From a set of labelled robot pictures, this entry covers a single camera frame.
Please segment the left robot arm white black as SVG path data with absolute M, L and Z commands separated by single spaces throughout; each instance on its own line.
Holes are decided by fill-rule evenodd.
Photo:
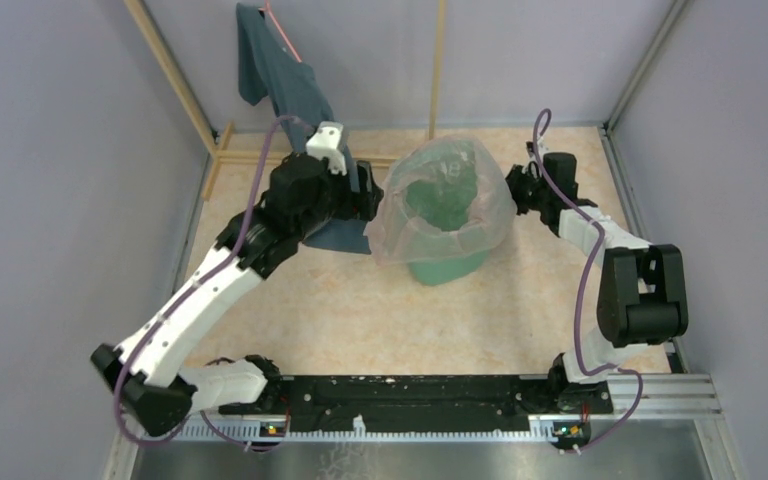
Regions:
M 300 245 L 336 221 L 374 218 L 383 196 L 372 165 L 357 164 L 359 189 L 325 159 L 293 153 L 270 173 L 256 204 L 232 217 L 196 271 L 137 332 L 101 344 L 90 361 L 114 397 L 115 418 L 130 415 L 150 441 L 167 441 L 193 414 L 226 405 L 268 413 L 279 404 L 280 371 L 260 355 L 188 368 L 190 352 L 243 296 Z

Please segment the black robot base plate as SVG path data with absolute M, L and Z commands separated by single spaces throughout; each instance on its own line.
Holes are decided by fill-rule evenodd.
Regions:
M 514 432 L 528 430 L 532 415 L 580 420 L 612 410 L 607 383 L 545 375 L 283 376 L 254 403 L 218 409 L 289 419 L 293 433 L 347 432 L 356 418 L 372 433 Z

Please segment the green plastic trash bin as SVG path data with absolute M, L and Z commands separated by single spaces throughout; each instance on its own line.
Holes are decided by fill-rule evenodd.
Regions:
M 423 259 L 410 262 L 414 277 L 427 286 L 442 285 L 477 270 L 490 247 L 471 208 L 479 196 L 475 160 L 450 155 L 429 164 L 433 177 L 406 187 L 405 205 L 423 231 L 410 245 Z

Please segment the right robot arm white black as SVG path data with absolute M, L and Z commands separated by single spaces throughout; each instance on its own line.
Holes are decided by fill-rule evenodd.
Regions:
M 573 347 L 559 355 L 546 385 L 549 404 L 572 412 L 633 356 L 684 335 L 689 326 L 683 257 L 621 227 L 578 195 L 577 159 L 548 153 L 514 165 L 506 183 L 524 215 L 538 213 L 558 238 L 586 256 L 576 293 Z

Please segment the pink plastic trash bag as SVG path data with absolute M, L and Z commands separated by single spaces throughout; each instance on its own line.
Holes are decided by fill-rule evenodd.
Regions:
M 364 230 L 380 265 L 466 258 L 499 246 L 517 206 L 500 165 L 477 137 L 424 143 L 388 170 Z

